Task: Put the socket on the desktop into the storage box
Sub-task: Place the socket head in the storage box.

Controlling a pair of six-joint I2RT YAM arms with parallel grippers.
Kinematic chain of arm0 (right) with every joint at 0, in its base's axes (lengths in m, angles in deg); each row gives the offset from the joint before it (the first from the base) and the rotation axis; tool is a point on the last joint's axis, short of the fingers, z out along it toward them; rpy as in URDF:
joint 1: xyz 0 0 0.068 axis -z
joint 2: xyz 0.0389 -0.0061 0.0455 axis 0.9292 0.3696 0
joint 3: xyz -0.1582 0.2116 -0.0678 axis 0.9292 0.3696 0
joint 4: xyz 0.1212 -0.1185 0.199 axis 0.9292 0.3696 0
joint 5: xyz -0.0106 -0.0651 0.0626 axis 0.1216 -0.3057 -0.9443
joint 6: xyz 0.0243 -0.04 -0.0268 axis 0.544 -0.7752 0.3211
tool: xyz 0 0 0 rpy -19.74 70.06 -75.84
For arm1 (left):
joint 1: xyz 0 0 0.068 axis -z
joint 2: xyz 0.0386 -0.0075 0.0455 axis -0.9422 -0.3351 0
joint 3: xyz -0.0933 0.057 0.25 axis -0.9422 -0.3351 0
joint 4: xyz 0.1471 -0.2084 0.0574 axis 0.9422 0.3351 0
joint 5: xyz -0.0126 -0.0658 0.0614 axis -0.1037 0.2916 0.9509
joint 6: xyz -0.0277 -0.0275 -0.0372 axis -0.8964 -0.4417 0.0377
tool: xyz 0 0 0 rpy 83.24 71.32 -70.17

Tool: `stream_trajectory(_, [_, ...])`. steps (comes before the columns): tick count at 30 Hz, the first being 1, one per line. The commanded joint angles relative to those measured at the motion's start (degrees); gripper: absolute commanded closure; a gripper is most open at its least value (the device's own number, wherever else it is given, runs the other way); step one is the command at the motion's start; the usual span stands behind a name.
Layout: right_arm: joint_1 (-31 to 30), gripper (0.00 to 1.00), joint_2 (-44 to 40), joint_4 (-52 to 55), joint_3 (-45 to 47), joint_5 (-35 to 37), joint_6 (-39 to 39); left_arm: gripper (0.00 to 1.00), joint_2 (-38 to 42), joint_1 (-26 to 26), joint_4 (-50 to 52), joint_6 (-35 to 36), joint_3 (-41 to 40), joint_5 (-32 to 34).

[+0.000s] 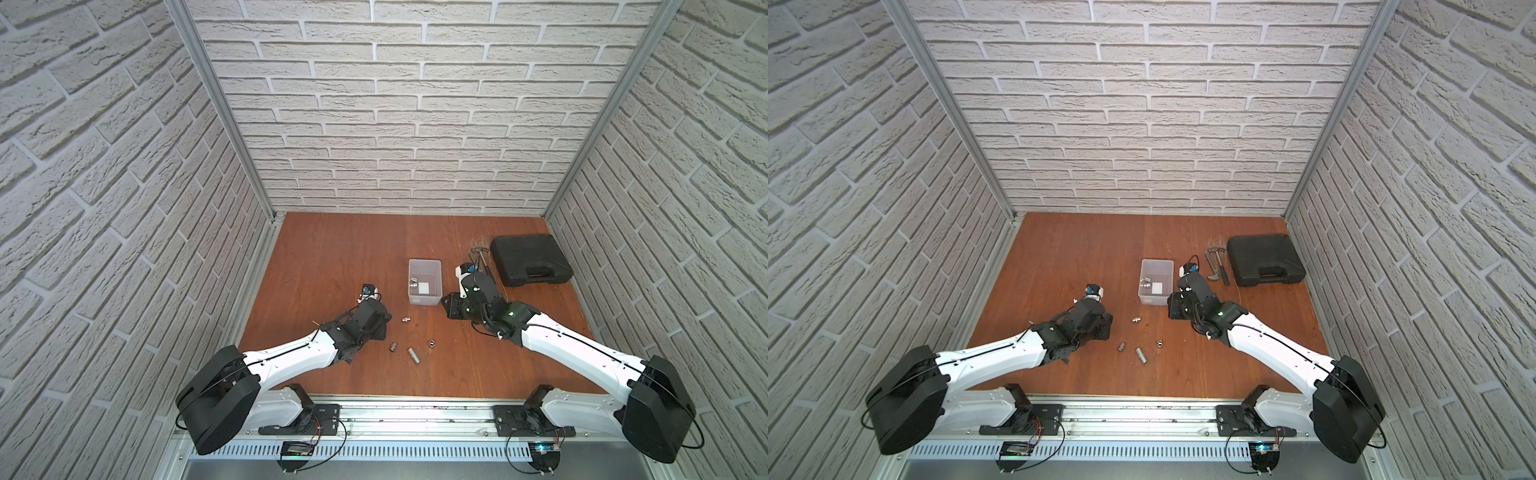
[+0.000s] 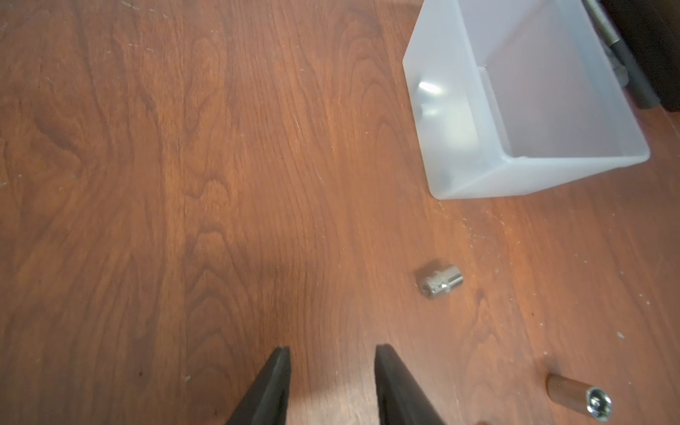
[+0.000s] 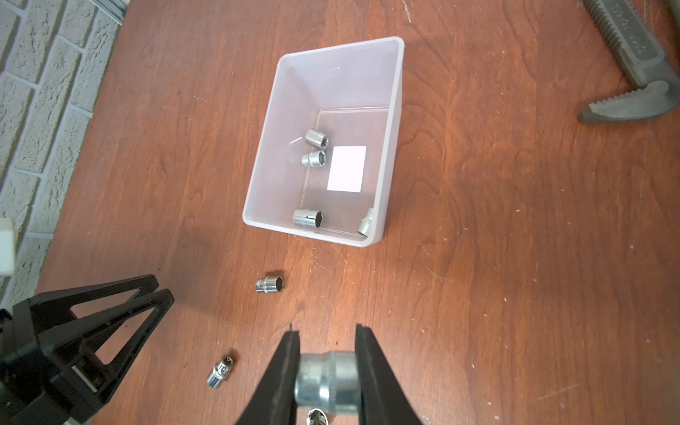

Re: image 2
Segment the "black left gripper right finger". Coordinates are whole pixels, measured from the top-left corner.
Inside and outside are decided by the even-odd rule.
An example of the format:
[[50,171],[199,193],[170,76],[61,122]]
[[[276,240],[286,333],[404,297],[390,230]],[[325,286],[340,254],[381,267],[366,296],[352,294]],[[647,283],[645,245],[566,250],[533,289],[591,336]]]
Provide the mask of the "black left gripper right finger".
[[377,345],[374,370],[379,421],[382,425],[444,424],[391,345]]

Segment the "long silver socket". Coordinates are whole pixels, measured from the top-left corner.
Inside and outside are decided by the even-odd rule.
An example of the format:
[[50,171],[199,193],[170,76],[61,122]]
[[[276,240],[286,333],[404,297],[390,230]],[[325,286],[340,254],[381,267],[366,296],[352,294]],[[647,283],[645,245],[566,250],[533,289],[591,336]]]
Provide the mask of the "long silver socket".
[[606,423],[612,416],[612,399],[599,387],[562,375],[549,374],[546,390],[552,402],[600,423]]

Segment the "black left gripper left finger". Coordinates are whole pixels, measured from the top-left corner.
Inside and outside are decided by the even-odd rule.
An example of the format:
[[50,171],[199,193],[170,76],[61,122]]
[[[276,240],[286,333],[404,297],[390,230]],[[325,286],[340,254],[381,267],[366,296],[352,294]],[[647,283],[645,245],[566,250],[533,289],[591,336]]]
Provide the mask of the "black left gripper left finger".
[[290,379],[290,348],[277,347],[246,391],[227,424],[285,425]]

